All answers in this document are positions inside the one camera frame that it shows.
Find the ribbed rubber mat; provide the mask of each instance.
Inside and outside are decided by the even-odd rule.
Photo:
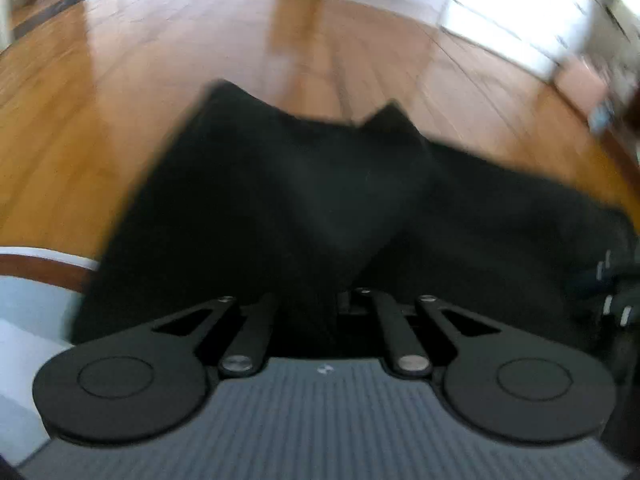
[[[224,381],[199,416],[153,441],[91,449],[52,440],[30,480],[617,480],[629,469],[595,439],[509,446],[455,420],[428,384],[376,360],[271,359]]]

